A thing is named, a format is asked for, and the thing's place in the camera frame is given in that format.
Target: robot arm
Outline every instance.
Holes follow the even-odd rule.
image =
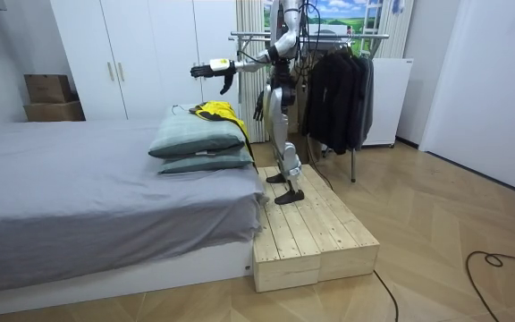
[[[243,61],[213,59],[210,61],[210,65],[192,67],[190,75],[206,78],[224,76],[224,88],[220,91],[220,94],[223,95],[231,87],[233,75],[236,72],[256,72],[280,58],[293,58],[300,33],[300,4],[302,0],[281,0],[281,3],[284,9],[283,19],[288,30],[275,41],[273,46],[261,51],[256,57],[247,58]]]

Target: wooden plank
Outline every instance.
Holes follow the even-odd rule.
[[[359,246],[378,245],[379,242],[369,232],[367,228],[350,212],[345,204],[330,190],[317,191],[321,198],[325,200],[329,208],[343,223],[347,231]]]
[[[278,170],[276,168],[266,168],[267,175],[275,175],[277,172]],[[274,192],[277,196],[281,196],[285,193],[285,188],[282,187],[281,184],[274,184],[272,186],[275,189]],[[317,216],[316,211],[313,209],[310,202],[307,199],[304,199],[296,201],[294,204],[297,206],[297,209],[301,214],[301,218],[303,218],[303,221],[307,225],[307,228],[309,229],[311,236],[313,236],[319,250],[321,250],[321,252],[338,250],[339,246],[337,246],[337,243],[333,240],[333,237],[327,228],[325,228],[321,219]]]
[[[329,189],[327,183],[321,178],[319,174],[311,167],[311,165],[302,165],[301,172],[308,178],[309,182],[313,185],[313,187],[317,190]]]
[[[321,255],[254,263],[257,292],[317,283]]]
[[[279,170],[276,167],[271,166],[266,168],[266,174],[268,176],[276,175],[278,173]],[[276,196],[281,196],[286,192],[282,184],[272,184],[271,186]],[[319,254],[321,251],[317,247],[311,232],[303,221],[303,218],[295,204],[282,205],[280,206],[280,209],[289,224],[291,233],[293,234],[295,242],[297,242],[301,256]]]
[[[317,190],[321,198],[326,202],[333,213],[343,223],[347,231],[359,246],[378,245],[379,242],[365,228],[365,226],[353,215],[353,213],[345,206],[345,204],[337,197],[323,179],[315,172],[310,165],[302,166],[302,172],[305,174],[311,185]]]
[[[359,245],[355,239],[353,239],[339,218],[327,206],[308,178],[301,175],[298,178],[298,184],[305,193],[305,198],[309,205],[315,210],[317,216],[321,219],[337,246],[339,246],[339,249],[346,250],[358,247]]]
[[[277,252],[279,253],[280,259],[296,258],[301,256],[298,245],[293,239],[293,234],[291,233],[290,227],[285,220],[282,209],[279,207],[279,205],[274,203],[274,191],[272,186],[266,182],[266,172],[263,170],[260,172],[258,170],[258,173],[262,183],[264,184],[266,196],[269,198],[269,201],[265,205],[266,215],[271,227],[272,235],[274,236],[275,247],[277,247]]]
[[[266,211],[263,208],[259,208],[259,223],[261,224],[261,232],[256,233],[254,237],[254,256],[256,262],[279,260],[280,257],[275,247],[274,236],[267,220]]]
[[[328,251],[321,254],[319,281],[371,274],[375,269],[378,245],[348,250]]]

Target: power cord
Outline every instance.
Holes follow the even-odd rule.
[[[309,35],[309,17],[307,15],[307,13],[309,13],[309,9],[311,9],[311,8],[313,8],[313,10],[317,13],[317,39],[315,42],[315,49],[313,50],[313,55],[312,55],[313,58],[311,59],[311,61],[315,61],[315,57],[317,54],[317,47],[319,46],[319,37],[321,34],[321,13],[319,13],[319,10],[317,9],[316,4],[310,4],[309,0],[307,0],[304,4],[300,5],[300,7],[298,9],[301,12],[301,10],[304,6],[307,8],[306,11],[304,12],[305,13],[305,22],[302,21],[301,23],[304,24],[303,27],[305,27],[306,36],[308,37],[308,49],[310,49],[311,40],[309,38],[309,36],[310,36]],[[301,44],[299,44],[297,47],[296,56],[298,58],[301,57]],[[297,70],[297,80],[295,81],[296,83],[299,83],[300,78],[302,76],[303,77],[307,76],[312,69],[312,67],[310,67],[310,66],[298,67],[297,64],[294,68]]]
[[[317,173],[319,175],[321,175],[324,178],[324,180],[329,184],[329,187],[331,187],[331,190],[333,190],[333,185],[331,184],[329,179],[327,179],[327,177],[325,177],[319,171],[319,169],[317,169],[315,161],[313,160],[313,155],[311,153],[311,149],[309,148],[309,137],[307,137],[306,140],[307,140],[307,149],[308,149],[309,158],[311,159],[311,164],[313,165],[313,167],[315,168]],[[485,252],[485,251],[482,251],[482,250],[475,250],[475,251],[472,251],[471,253],[469,253],[469,255],[466,257],[466,274],[469,277],[469,281],[472,284],[472,287],[474,288],[474,291],[476,291],[476,294],[478,295],[478,298],[482,301],[482,304],[484,305],[484,307],[486,308],[488,313],[490,313],[490,316],[492,316],[494,321],[495,322],[500,322],[500,320],[494,314],[492,309],[490,309],[490,306],[488,305],[488,303],[486,303],[486,300],[484,299],[484,296],[482,295],[482,293],[478,290],[478,287],[476,286],[476,283],[474,282],[474,278],[472,277],[472,274],[470,273],[470,259],[472,257],[474,257],[474,255],[477,255],[477,254],[484,255],[484,261],[486,263],[488,263],[488,265],[490,265],[491,267],[498,267],[498,268],[504,266],[504,263],[502,262],[502,260],[500,258],[508,258],[508,259],[514,259],[515,260],[515,256],[506,255],[506,254],[498,254],[498,253],[488,253],[488,252]],[[391,293],[391,290],[389,290],[388,286],[383,281],[381,276],[376,272],[376,270],[374,270],[373,272],[375,272],[376,277],[379,279],[381,284],[384,286],[385,290],[389,293],[389,296],[391,296],[391,299],[393,300],[394,312],[395,312],[395,314],[394,314],[394,321],[395,322],[399,322],[399,305],[397,304],[397,300],[394,298],[394,295]]]
[[[181,109],[182,109],[182,111],[186,112],[186,110],[184,109],[184,107],[179,106],[179,105],[174,105],[174,106],[172,106],[172,114],[174,114],[174,115],[176,115],[176,113],[174,112],[174,108],[175,108],[175,107],[179,107],[179,108],[181,108]]]
[[[269,64],[269,62],[260,62],[258,59],[256,59],[256,58],[252,57],[251,55],[248,55],[248,54],[244,53],[244,52],[243,52],[243,51],[241,51],[241,50],[238,50],[238,55],[239,55],[239,54],[245,55],[246,57],[248,57],[248,58],[249,58],[249,60],[251,60],[251,61],[253,61],[253,62],[255,62],[255,63],[258,63],[258,64]]]
[[[327,184],[329,184],[329,187],[331,188],[332,191],[334,191],[333,189],[333,185],[331,184],[331,182],[329,181],[329,179],[327,179],[326,176],[324,176],[320,171],[319,169],[317,169],[317,165],[315,164],[315,160],[313,159],[313,155],[311,153],[311,149],[309,148],[309,136],[306,137],[306,143],[307,143],[307,150],[308,150],[308,154],[309,154],[309,160],[311,160],[311,164],[313,165],[313,167],[315,168],[316,172],[321,175],[324,180],[327,182]],[[389,293],[389,296],[391,297],[391,300],[393,300],[393,304],[394,304],[394,322],[399,322],[399,304],[397,303],[397,300],[394,298],[394,295],[393,293],[391,292],[391,290],[389,290],[389,287],[386,285],[386,283],[383,281],[383,279],[381,278],[381,276],[376,272],[376,269],[373,270],[373,272],[375,273],[376,275],[376,278],[379,279],[379,281],[381,282],[381,284],[383,285],[383,287],[385,288],[385,290]]]
[[[488,306],[488,303],[484,300],[484,296],[482,296],[482,293],[478,290],[476,287],[476,283],[474,283],[474,278],[472,278],[472,274],[470,273],[470,259],[477,254],[483,254],[484,255],[484,261],[488,263],[491,267],[503,267],[504,263],[499,258],[509,258],[509,259],[515,259],[515,256],[511,255],[505,255],[505,254],[496,254],[496,253],[488,253],[482,250],[475,250],[472,251],[468,257],[466,257],[466,274],[469,276],[470,283],[472,284],[472,287],[474,287],[474,291],[476,291],[476,294],[482,301],[482,304],[484,304],[484,307],[488,310],[488,313],[492,316],[494,321],[500,322],[500,320],[496,317],[496,315],[492,312],[492,309],[490,309],[490,306]]]

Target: curtain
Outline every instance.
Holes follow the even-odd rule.
[[[387,40],[381,41],[379,49],[376,51],[378,58],[403,58],[404,46],[409,34],[410,16],[412,15],[412,5],[414,0],[405,0],[404,12],[393,13],[393,0],[383,1],[381,11],[381,21],[379,23],[379,34],[391,36]]]
[[[238,31],[264,31],[263,0],[237,0],[236,11],[238,14]],[[265,49],[264,43],[255,41],[250,42],[244,52],[248,55],[255,56],[263,49]],[[245,59],[245,57],[241,55],[238,55],[238,57],[239,59]],[[259,93],[266,86],[267,70],[268,68],[264,67],[258,72],[239,73],[239,117],[248,127],[249,141],[251,143],[265,142],[268,139],[263,122],[253,120]]]

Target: white bed frame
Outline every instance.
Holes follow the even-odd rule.
[[[0,314],[251,275],[253,241],[231,242],[148,262],[0,292]]]

